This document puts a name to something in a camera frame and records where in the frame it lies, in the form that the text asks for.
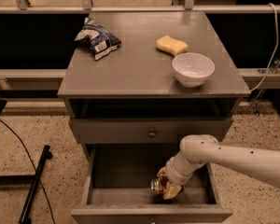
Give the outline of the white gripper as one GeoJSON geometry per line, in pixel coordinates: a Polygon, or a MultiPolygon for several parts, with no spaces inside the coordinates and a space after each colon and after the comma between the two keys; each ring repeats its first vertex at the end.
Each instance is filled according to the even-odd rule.
{"type": "Polygon", "coordinates": [[[185,185],[193,174],[193,166],[187,160],[178,160],[172,157],[166,162],[165,168],[162,167],[157,173],[157,180],[164,181],[166,178],[170,182],[165,185],[165,192],[162,196],[164,200],[171,200],[182,190],[180,185],[185,185]]]}

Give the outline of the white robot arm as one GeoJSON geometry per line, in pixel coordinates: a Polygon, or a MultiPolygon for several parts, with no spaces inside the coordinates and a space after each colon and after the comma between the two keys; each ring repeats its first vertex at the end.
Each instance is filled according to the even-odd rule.
{"type": "Polygon", "coordinates": [[[173,156],[151,181],[164,200],[176,197],[194,172],[214,163],[280,189],[280,151],[222,145],[209,134],[185,136],[173,156]]]}

